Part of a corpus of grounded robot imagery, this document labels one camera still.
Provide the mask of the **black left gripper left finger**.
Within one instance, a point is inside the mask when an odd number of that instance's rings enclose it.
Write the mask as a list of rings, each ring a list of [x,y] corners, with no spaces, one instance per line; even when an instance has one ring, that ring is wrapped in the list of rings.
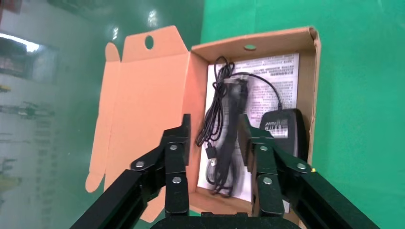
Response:
[[[190,152],[190,135],[191,115],[184,114],[182,124],[165,130],[159,146],[133,161],[71,227],[132,229],[163,187],[166,216],[188,216],[185,158]]]

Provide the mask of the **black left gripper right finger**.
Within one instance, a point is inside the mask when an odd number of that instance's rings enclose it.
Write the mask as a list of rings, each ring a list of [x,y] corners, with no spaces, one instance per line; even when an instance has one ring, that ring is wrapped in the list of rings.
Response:
[[[279,148],[271,134],[239,116],[239,145],[252,178],[252,216],[293,228],[283,202],[308,229],[375,229],[377,225],[305,161]]]

